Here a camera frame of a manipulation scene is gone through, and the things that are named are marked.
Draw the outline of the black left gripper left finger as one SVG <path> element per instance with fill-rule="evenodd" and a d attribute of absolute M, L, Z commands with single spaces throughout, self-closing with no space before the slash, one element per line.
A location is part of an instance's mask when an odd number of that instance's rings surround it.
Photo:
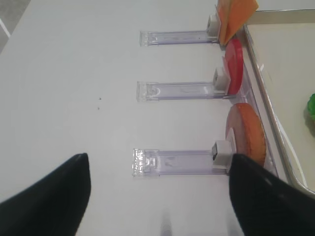
<path fill-rule="evenodd" d="M 0 204 L 2 236 L 74 236 L 91 195 L 89 158 L 77 154 Z"/>

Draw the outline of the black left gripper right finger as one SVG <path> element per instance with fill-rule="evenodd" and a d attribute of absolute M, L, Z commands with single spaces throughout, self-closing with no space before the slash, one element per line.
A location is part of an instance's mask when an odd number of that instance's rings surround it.
<path fill-rule="evenodd" d="M 234 154 L 229 195 L 246 236 L 313 236 L 315 201 L 243 154 Z"/>

